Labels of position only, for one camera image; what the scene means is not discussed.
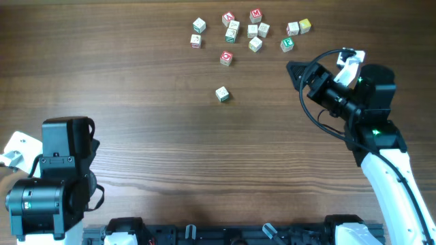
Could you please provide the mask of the wooden block green bird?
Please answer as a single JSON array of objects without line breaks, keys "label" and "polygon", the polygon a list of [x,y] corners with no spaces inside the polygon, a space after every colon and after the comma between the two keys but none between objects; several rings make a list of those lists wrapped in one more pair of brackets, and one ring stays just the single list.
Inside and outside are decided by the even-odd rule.
[{"label": "wooden block green bird", "polygon": [[227,91],[227,89],[224,86],[222,86],[221,88],[218,88],[215,91],[215,95],[217,96],[217,98],[220,102],[227,100],[230,96],[229,92]]}]

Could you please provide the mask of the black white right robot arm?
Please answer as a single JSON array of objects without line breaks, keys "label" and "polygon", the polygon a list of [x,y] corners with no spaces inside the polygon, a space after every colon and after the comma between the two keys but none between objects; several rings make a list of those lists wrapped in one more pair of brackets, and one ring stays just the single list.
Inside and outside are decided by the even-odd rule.
[{"label": "black white right robot arm", "polygon": [[334,118],[344,120],[337,133],[314,118],[309,120],[327,134],[345,142],[357,166],[370,182],[379,202],[393,244],[434,244],[435,223],[411,172],[407,145],[389,120],[396,91],[394,73],[382,65],[364,65],[350,88],[319,63],[290,61],[287,65],[294,88],[322,106]]}]

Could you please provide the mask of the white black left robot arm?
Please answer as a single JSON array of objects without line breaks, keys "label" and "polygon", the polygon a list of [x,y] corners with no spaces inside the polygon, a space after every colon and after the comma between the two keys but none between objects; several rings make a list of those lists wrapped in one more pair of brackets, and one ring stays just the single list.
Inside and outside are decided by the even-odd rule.
[{"label": "white black left robot arm", "polygon": [[141,218],[114,218],[101,228],[84,228],[82,220],[96,190],[90,166],[99,141],[86,116],[60,117],[42,124],[42,149],[28,154],[18,180],[5,196],[17,244],[155,244]]}]

